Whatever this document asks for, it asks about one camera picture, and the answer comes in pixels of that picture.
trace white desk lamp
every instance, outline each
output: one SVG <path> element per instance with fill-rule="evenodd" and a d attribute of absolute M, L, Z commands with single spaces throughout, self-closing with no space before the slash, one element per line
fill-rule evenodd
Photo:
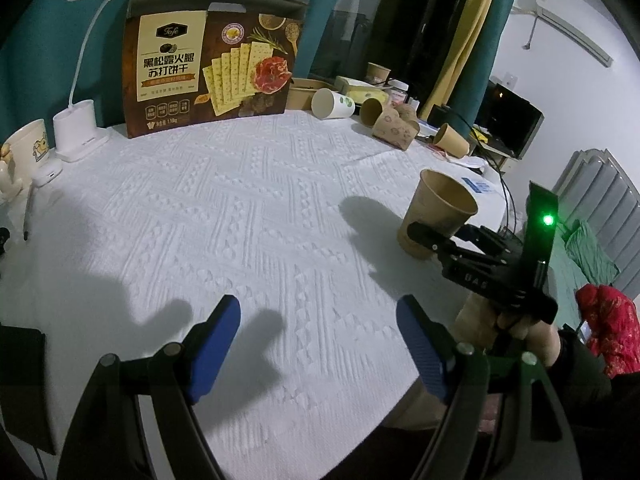
<path fill-rule="evenodd" d="M 76 104 L 73 102 L 74 90 L 76 89 L 76 82 L 78 82 L 78 74 L 80 72 L 86 42 L 98 19 L 98 15 L 100 15 L 104 6 L 108 4 L 109 1 L 111 0 L 104 0 L 98 7 L 98 10 L 95 11 L 94 17 L 91 23 L 89 23 L 89 28 L 84 35 L 84 40 L 82 40 L 80 56 L 78 57 L 78 64 L 76 64 L 76 74 L 74 75 L 74 81 L 69 94 L 68 107 L 53 117 L 53 131 L 56 137 L 56 155 L 65 162 L 80 160 L 109 140 L 106 129 L 98 128 L 95 124 L 94 101 L 87 99 Z"/>

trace headboard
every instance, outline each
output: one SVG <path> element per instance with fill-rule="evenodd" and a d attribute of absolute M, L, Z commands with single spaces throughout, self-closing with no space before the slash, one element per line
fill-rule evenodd
<path fill-rule="evenodd" d="M 625 171 L 608 150 L 575 152 L 554 192 L 561 221 L 589 223 L 620 270 L 613 286 L 634 300 L 640 294 L 640 194 Z"/>

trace lamp neck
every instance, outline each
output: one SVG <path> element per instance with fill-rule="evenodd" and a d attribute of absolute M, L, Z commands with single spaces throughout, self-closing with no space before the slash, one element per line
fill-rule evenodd
<path fill-rule="evenodd" d="M 74 91 L 76 90 L 76 83 L 78 82 L 78 74 L 80 73 L 80 65 L 82 64 L 82 56 L 84 56 L 84 48 L 86 47 L 86 42 L 89 39 L 89 35 L 91 34 L 91 29 L 94 28 L 95 22 L 100 16 L 100 13 L 104 9 L 104 6 L 108 4 L 111 0 L 103 0 L 98 10 L 95 11 L 94 16 L 91 19 L 91 23 L 89 23 L 89 28 L 86 30 L 86 34 L 84 35 L 84 40 L 82 40 L 82 46 L 80 47 L 80 56 L 78 56 L 78 63 L 76 64 L 76 74 L 74 75 L 74 82 L 71 85 L 71 92 L 69 93 L 69 108 L 72 107 L 74 103 Z"/>

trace rosemary sprig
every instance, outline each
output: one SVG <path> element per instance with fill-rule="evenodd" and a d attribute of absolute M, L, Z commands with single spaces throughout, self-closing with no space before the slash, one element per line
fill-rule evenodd
<path fill-rule="evenodd" d="M 289 54 L 280 43 L 278 43 L 276 40 L 273 39 L 273 36 L 271 35 L 270 32 L 268 32 L 267 34 L 268 34 L 268 37 L 265 36 L 259 28 L 254 27 L 254 32 L 252 34 L 249 34 L 249 38 L 251 40 L 268 43 L 275 50 L 279 50 L 281 52 L 284 52 L 285 54 Z"/>

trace person's hand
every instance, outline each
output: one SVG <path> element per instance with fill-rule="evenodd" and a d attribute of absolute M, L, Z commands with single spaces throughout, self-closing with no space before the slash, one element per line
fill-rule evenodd
<path fill-rule="evenodd" d="M 471 294 L 450 329 L 456 341 L 466 341 L 477 348 L 491 348 L 498 331 L 509 329 L 516 339 L 524 339 L 527 350 L 537 356 L 545 367 L 550 367 L 560 355 L 560 336 L 555 326 L 542 321 L 533 322 L 530 316 L 498 314 L 491 302 Z"/>

